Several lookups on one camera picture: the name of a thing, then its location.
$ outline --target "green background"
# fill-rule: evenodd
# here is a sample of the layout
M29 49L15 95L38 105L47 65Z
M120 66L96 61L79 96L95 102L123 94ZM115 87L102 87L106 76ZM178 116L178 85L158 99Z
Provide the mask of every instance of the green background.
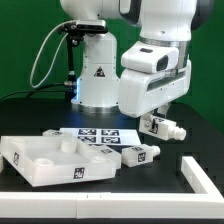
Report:
M59 0L0 0L0 97L30 90L29 78L37 52L49 31L69 17ZM137 39L139 30L124 21L108 20L118 40L118 63L122 53ZM216 0L213 14L192 33L190 58L193 64L191 88L177 100L191 105L224 132L224 1ZM41 57L35 81L43 77L61 36L55 34ZM77 74L82 67L81 48L75 50ZM117 74L122 72L117 67ZM63 45L47 83L67 77L66 46Z

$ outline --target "white frame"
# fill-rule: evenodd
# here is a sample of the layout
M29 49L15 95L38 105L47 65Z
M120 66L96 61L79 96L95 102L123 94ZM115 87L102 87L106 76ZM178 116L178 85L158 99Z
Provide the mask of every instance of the white frame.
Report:
M195 194L1 192L0 217L224 219L224 199L193 157L181 171Z

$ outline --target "cable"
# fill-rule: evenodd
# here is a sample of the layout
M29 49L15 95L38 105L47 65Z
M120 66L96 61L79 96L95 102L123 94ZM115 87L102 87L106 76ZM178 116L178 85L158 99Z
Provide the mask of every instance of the cable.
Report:
M40 90L33 90L33 91L19 91L19 92L13 92L13 93L10 93L10 94L8 94L8 95L6 95L6 96L4 96L4 97L2 97L1 99L0 99L0 103L2 103L5 99L7 99L8 97L10 97L10 96L13 96L13 95L17 95L17 94L27 94L27 93L33 93L33 94L35 94L35 93L64 93L64 92L66 92L65 90L48 90L48 91L40 91Z
M43 89L48 89L48 88L52 88L52 87L57 87L57 86L64 86L64 83L54 83L54 84L49 84L49 85L44 85L41 86L39 88L37 88L37 90L43 90ZM36 92L31 92L29 93L26 98L30 98L33 94L35 94Z
M52 71L52 68L53 68L53 66L54 66L56 57L57 57L57 55L58 55L58 52L59 52L59 50L60 50L60 48L61 48L61 45L62 45L64 39L67 37L68 34L66 34L66 35L62 38L61 42L59 43L58 48L57 48L57 50L56 50L56 52L55 52L55 54L54 54L53 61L52 61L52 63L51 63L51 66L50 66L50 68L49 68L47 74L45 75L45 77L44 77L44 78L43 78L37 85L34 85L34 84L33 84L34 73L35 73L36 66L37 66L37 63L38 63L38 61L39 61L40 55L41 55L41 53L42 53L42 51L43 51L43 49L44 49L44 47L45 47L45 44L47 43L48 39L51 37L51 35L53 34L53 32L55 32L55 31L56 31L58 28L60 28L61 26L65 25L65 24L67 24L67 23L71 23L71 22L75 22L75 20L70 20L70 21L61 23L61 24L59 24L58 26L56 26L56 27L55 27L55 28L54 28L54 29L47 35L47 37L45 38L44 42L42 43L42 45L41 45L41 47L40 47L40 50L39 50L39 52L38 52L38 54L37 54L37 57L36 57L36 59L35 59L35 61L34 61L33 68L32 68L31 74L30 74L30 85L31 85L32 88L34 88L34 89L39 88L39 87L43 84L43 82L49 77L49 75L50 75L50 73L51 73L51 71Z

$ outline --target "black table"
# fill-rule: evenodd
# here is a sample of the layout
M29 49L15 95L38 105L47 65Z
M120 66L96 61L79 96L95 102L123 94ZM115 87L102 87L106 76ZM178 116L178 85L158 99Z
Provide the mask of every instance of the black table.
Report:
M182 156L193 156L224 195L224 134L190 106L172 104L167 118L187 130L186 139L162 141L139 133L142 143L158 145L160 156L151 164L128 168L122 165L116 178L33 188L5 161L0 191L16 192L112 192L192 193L180 172ZM138 129L139 119L120 113L88 114L72 109L64 100L10 99L0 104L1 136L40 136L48 129L106 128ZM121 147L112 147L121 151ZM224 220L46 220L0 219L0 223L224 223Z

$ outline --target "black cable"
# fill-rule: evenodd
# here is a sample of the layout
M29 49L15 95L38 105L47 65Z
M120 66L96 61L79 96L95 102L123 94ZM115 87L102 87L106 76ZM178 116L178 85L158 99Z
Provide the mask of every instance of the black cable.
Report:
M35 93L64 93L65 90L48 90L48 91L40 91L40 90L32 90L32 91L18 91L18 92L13 92L13 93L10 93L6 96L3 96L1 99L0 99L0 103L2 103L5 99L7 99L8 97L10 96L13 96L13 95L17 95L17 94L26 94L26 93L32 93L32 94L35 94Z
M52 87L57 87L57 86L64 86L64 83L54 83L54 84L48 84L48 85L44 85L44 86L41 86L39 88L37 88L36 90L37 91L40 91L40 90L43 90L43 89L48 89L48 88L52 88ZM26 98L30 98L31 96L33 96L36 92L30 92Z

